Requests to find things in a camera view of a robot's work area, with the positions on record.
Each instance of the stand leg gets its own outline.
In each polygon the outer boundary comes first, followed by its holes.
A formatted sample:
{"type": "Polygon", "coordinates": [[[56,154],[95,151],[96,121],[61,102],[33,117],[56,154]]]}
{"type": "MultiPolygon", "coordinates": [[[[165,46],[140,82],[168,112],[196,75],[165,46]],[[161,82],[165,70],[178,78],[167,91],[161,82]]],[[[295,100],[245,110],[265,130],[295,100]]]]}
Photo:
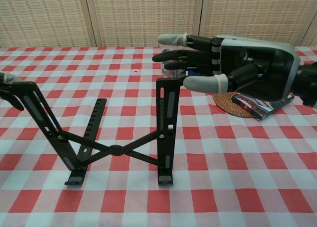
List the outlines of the stand leg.
{"type": "MultiPolygon", "coordinates": [[[[106,99],[98,98],[94,107],[94,110],[91,114],[91,117],[88,122],[88,126],[86,128],[84,138],[95,140],[98,128],[103,116],[103,112],[106,105],[106,99]]],[[[84,145],[81,145],[77,154],[77,158],[80,161],[88,159],[92,154],[93,149],[91,147],[87,147],[84,145]]],[[[87,172],[87,166],[84,167],[81,171],[72,171],[69,179],[67,182],[65,182],[65,185],[82,185],[85,179],[85,175],[87,172]]]]}
{"type": "Polygon", "coordinates": [[[158,183],[173,184],[173,159],[180,82],[162,78],[156,83],[158,131],[158,183]]]}

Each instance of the woven placemat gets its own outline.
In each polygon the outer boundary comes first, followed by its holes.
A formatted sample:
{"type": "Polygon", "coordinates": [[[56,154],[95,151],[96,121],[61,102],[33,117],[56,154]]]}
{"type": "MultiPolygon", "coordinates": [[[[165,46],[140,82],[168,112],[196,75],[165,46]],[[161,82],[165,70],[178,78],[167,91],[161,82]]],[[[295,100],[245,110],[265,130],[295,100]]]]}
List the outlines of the woven placemat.
{"type": "Polygon", "coordinates": [[[244,118],[254,118],[252,114],[231,101],[232,96],[236,93],[237,92],[215,93],[213,95],[213,100],[218,107],[231,115],[244,118]]]}

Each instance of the robotic hand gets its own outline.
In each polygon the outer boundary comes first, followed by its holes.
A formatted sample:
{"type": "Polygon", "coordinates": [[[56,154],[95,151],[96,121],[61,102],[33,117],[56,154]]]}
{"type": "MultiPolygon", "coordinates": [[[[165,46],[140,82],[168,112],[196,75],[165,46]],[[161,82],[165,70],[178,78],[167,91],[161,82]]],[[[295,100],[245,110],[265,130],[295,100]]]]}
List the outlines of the robotic hand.
{"type": "Polygon", "coordinates": [[[317,108],[317,62],[300,65],[289,44],[233,36],[204,38],[187,34],[163,34],[162,45],[195,50],[170,50],[155,55],[154,62],[171,61],[167,70],[194,70],[184,78],[192,91],[223,93],[239,91],[257,99],[277,101],[290,92],[303,104],[317,108]]]}

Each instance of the rattan screen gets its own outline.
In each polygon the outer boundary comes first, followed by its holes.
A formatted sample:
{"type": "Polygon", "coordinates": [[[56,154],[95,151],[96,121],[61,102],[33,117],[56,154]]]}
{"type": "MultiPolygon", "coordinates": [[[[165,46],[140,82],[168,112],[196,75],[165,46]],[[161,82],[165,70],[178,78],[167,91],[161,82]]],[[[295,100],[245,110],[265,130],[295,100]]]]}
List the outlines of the rattan screen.
{"type": "Polygon", "coordinates": [[[235,35],[294,44],[317,0],[209,0],[202,35],[235,35]]]}
{"type": "Polygon", "coordinates": [[[0,46],[89,46],[80,0],[0,0],[0,46]]]}
{"type": "Polygon", "coordinates": [[[153,46],[161,33],[194,33],[195,2],[93,0],[102,44],[153,46]]]}
{"type": "Polygon", "coordinates": [[[314,31],[314,34],[312,35],[311,39],[309,40],[308,45],[317,45],[317,28],[314,31]]]}

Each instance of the black laptop stand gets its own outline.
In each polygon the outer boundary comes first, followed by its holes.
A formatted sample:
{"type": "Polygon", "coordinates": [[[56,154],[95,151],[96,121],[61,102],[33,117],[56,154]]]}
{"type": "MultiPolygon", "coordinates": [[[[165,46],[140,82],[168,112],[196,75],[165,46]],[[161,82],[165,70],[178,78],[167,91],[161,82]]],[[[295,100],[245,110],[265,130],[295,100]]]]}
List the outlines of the black laptop stand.
{"type": "Polygon", "coordinates": [[[65,185],[82,185],[89,164],[108,155],[128,155],[158,166],[158,183],[172,184],[172,168],[176,136],[179,91],[182,83],[173,78],[156,81],[157,129],[125,146],[106,146],[95,142],[103,111],[105,98],[98,98],[83,137],[64,131],[52,113],[39,87],[34,82],[16,82],[0,85],[0,98],[8,100],[15,108],[23,106],[33,117],[45,137],[62,159],[71,174],[65,185]],[[152,140],[157,140],[157,159],[134,151],[152,140]],[[81,144],[78,153],[69,141],[81,144]],[[92,154],[93,149],[99,152],[92,154]]]}

